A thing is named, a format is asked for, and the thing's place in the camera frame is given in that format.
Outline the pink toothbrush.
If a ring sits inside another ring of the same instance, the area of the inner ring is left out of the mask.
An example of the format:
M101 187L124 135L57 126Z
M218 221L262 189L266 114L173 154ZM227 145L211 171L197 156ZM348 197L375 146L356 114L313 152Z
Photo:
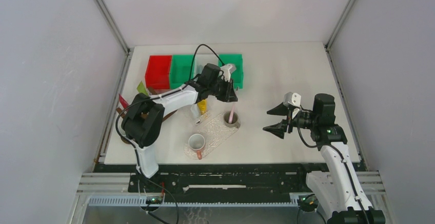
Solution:
M232 103L232 107L231 107L231 110L230 110L230 115L229 115L229 117L228 117L228 123L229 124L232 124L232 122L233 122L233 117L234 117L234 112L235 112L235 102L233 102Z

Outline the grey ceramic mug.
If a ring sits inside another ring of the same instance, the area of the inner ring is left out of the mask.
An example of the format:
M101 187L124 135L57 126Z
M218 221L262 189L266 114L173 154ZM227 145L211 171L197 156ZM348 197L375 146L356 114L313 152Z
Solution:
M241 126L239 116L235 112L231 113L230 111L228 111L224 113L223 120L224 120L224 125L229 128L239 129Z

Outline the clear holder with wooden ends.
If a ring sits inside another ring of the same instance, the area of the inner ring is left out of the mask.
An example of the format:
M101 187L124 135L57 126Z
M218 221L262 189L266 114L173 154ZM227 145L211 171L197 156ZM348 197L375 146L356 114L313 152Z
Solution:
M158 90L155 90L155 89L153 89L151 87L147 88L146 92L147 92L148 96L150 96L150 95L157 95L158 94ZM120 94L118 94L118 107L116 108L116 112L118 114L120 114L121 111L124 108L126 108L128 105L132 104L132 101L133 101L134 97L135 97L135 94L134 95L130 95L128 98L124 98Z

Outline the green yellow toothpaste tube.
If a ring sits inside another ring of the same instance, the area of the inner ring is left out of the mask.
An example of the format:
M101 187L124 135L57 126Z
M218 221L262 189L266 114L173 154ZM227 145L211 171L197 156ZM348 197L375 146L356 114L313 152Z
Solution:
M147 91L143 82L139 82L136 89L137 89L138 93L145 94L146 96L149 96L148 91Z

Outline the red toothpaste tube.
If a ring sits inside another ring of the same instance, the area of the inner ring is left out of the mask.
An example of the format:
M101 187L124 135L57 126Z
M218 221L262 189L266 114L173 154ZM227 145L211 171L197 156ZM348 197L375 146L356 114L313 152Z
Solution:
M129 103L120 94L118 95L118 101L123 107L123 109L129 106Z

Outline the white toothpaste tube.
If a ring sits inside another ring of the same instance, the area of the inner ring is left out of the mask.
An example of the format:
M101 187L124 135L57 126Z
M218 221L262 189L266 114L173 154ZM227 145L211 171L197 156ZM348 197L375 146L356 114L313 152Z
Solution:
M199 125L202 121L201 121L201 117L202 115L200 115L199 109L197 104L194 104L191 106L190 108L191 114L192 114L192 119L193 119L193 123L195 126Z

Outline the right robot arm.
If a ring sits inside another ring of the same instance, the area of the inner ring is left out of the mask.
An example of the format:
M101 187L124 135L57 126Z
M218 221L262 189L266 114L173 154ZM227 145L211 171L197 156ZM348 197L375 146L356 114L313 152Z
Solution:
M311 110L301 106L301 96L289 92L282 103L267 111L268 115L284 116L264 131L283 139L296 129L302 143L317 149L328 172L306 171L296 177L302 191L312 191L326 223L386 223L382 210L377 210L366 196L350 159L347 137L335 122L335 99L330 94L316 94ZM308 129L314 145L303 139L301 130Z

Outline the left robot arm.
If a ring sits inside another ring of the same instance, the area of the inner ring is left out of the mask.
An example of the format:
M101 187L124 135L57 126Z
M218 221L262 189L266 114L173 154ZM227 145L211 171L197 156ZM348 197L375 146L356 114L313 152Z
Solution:
M164 117L209 96L226 103L237 102L231 77L235 70L234 64L221 67L206 64L200 74L180 87L158 95L139 93L121 111L116 118L115 129L119 137L134 148L136 170L142 175L140 184L143 188L153 192L161 183L160 177L155 174L159 166L153 144L159 137Z

